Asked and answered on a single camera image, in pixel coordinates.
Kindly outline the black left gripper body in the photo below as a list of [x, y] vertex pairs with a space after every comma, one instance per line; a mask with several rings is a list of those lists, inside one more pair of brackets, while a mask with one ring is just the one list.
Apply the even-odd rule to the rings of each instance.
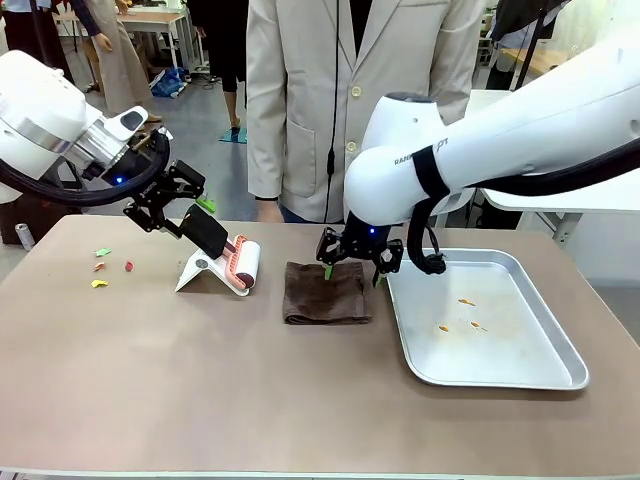
[[168, 150], [128, 150], [101, 176], [111, 186], [109, 202], [115, 203], [145, 190], [163, 174], [169, 156]]

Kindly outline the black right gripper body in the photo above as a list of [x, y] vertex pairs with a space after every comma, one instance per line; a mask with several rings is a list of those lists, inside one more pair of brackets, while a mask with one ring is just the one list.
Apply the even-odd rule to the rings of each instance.
[[378, 261], [391, 259], [394, 246], [389, 240], [391, 226], [373, 226], [350, 212], [341, 233], [341, 250], [349, 258]]

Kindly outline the person's right hand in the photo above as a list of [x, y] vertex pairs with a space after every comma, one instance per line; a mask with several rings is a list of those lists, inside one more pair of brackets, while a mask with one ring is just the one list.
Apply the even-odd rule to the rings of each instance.
[[283, 216], [276, 199], [258, 200], [258, 216], [260, 222], [282, 223]]

